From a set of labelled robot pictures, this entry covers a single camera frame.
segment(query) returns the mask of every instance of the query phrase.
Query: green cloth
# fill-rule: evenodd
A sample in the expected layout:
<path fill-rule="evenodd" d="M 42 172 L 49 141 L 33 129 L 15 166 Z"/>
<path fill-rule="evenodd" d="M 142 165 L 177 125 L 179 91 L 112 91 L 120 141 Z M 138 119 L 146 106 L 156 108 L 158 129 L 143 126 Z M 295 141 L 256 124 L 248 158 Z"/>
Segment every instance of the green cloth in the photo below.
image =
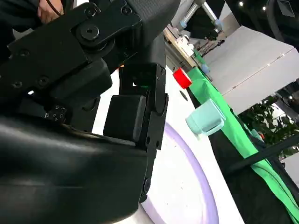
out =
<path fill-rule="evenodd" d="M 192 80 L 190 90 L 201 104 L 211 98 L 219 106 L 226 117 L 226 123 L 222 128 L 222 131 L 243 158 L 257 153 L 258 150 L 251 143 L 242 126 L 237 121 L 234 114 L 230 111 L 230 107 L 223 96 L 204 77 L 200 70 L 198 68 L 194 68 L 188 72 L 188 76 Z M 273 170 L 269 162 L 267 160 L 260 161 L 253 165 L 252 169 L 265 180 L 273 194 L 285 205 L 292 221 L 295 224 L 299 224 L 298 205 L 285 183 Z"/>

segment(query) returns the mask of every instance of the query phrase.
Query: red cup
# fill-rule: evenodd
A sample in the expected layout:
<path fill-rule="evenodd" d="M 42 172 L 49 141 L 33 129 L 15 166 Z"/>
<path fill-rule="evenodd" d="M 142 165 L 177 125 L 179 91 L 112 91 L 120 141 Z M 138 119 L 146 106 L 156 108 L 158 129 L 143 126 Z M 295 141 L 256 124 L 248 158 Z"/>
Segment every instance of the red cup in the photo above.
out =
<path fill-rule="evenodd" d="M 192 81 L 188 77 L 188 75 L 185 73 L 185 71 L 182 68 L 179 68 L 173 73 L 173 77 L 177 81 L 177 83 L 183 88 L 186 89 L 188 88 L 191 84 Z"/>

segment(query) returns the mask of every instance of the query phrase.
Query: cable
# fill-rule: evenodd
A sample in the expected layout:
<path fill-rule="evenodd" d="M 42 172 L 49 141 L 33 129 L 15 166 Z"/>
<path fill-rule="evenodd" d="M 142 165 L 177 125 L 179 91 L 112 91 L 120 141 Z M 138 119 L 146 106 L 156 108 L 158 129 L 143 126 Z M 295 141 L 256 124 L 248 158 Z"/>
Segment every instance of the cable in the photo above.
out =
<path fill-rule="evenodd" d="M 262 169 L 263 171 L 265 171 L 265 172 L 267 172 L 275 181 L 276 181 L 276 183 L 280 186 L 280 189 L 286 194 L 286 196 L 290 199 L 290 201 L 291 201 L 291 203 L 294 205 L 294 207 L 299 211 L 299 207 L 298 207 L 298 205 L 297 205 L 297 203 L 294 203 L 293 201 L 292 201 L 292 199 L 289 197 L 289 195 L 288 195 L 288 193 L 286 192 L 286 190 L 284 189 L 284 187 L 280 184 L 280 182 L 279 182 L 279 180 L 271 173 L 271 172 L 269 172 L 268 170 L 266 170 L 265 168 L 263 168 L 263 167 L 261 167 L 261 166 L 259 166 L 259 165 L 256 165 L 256 164 L 254 164 L 254 165 L 252 165 L 252 167 L 256 167 L 256 168 L 260 168 L 260 169 Z"/>
<path fill-rule="evenodd" d="M 60 12 L 57 11 L 57 9 L 55 9 L 55 7 L 52 5 L 52 3 L 50 2 L 50 0 L 46 0 L 47 3 L 49 4 L 49 6 L 52 8 L 52 10 L 58 15 L 58 16 L 62 16 L 62 14 Z"/>
<path fill-rule="evenodd" d="M 276 23 L 276 19 L 275 19 L 275 15 L 274 15 L 274 3 L 275 3 L 275 0 L 268 0 L 267 4 L 266 4 L 266 7 L 267 7 L 266 14 L 267 14 L 268 23 L 269 23 L 272 33 L 274 34 L 275 39 L 278 41 L 281 41 L 281 42 L 285 42 L 285 40 L 279 30 L 279 27 Z"/>

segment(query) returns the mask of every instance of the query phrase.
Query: green leaves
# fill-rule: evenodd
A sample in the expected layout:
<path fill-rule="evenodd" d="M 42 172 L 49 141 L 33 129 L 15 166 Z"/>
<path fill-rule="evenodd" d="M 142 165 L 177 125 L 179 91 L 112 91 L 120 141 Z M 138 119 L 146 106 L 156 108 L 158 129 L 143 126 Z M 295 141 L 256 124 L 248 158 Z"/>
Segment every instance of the green leaves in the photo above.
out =
<path fill-rule="evenodd" d="M 265 142 L 270 145 L 298 133 L 297 125 L 288 116 L 273 118 L 273 103 L 277 100 L 276 97 L 267 97 L 239 115 L 250 130 L 263 133 Z"/>

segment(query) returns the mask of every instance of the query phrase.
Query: screw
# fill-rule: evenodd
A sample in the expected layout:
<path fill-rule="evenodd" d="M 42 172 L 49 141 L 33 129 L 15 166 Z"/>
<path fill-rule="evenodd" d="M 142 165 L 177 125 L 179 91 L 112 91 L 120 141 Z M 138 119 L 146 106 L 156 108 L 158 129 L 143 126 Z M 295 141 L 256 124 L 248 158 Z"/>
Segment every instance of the screw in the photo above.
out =
<path fill-rule="evenodd" d="M 166 75 L 166 69 L 165 68 L 161 68 L 161 75 Z"/>
<path fill-rule="evenodd" d="M 15 89 L 19 89 L 23 86 L 23 83 L 22 82 L 15 82 L 14 84 L 12 84 L 12 86 L 15 88 Z"/>
<path fill-rule="evenodd" d="M 49 78 L 48 78 L 48 77 L 46 77 L 46 76 L 42 76 L 42 77 L 40 77 L 40 79 L 38 80 L 38 84 L 39 84 L 40 86 L 45 86 L 45 85 L 48 84 L 48 81 L 49 81 Z"/>
<path fill-rule="evenodd" d="M 132 13 L 132 10 L 130 7 L 128 6 L 124 6 L 122 9 L 121 9 L 121 12 L 124 14 L 124 15 L 129 15 Z"/>
<path fill-rule="evenodd" d="M 81 36 L 88 40 L 93 41 L 100 35 L 100 30 L 95 25 L 85 25 L 81 27 Z"/>
<path fill-rule="evenodd" d="M 22 49 L 18 52 L 18 55 L 22 56 L 22 57 L 27 57 L 30 55 L 29 51 L 27 49 Z"/>
<path fill-rule="evenodd" d="M 94 8 L 88 8 L 85 10 L 85 15 L 87 15 L 88 18 L 94 17 L 96 13 L 97 11 Z"/>
<path fill-rule="evenodd" d="M 145 179 L 143 184 L 143 192 L 146 195 L 148 191 L 150 190 L 150 179 Z"/>

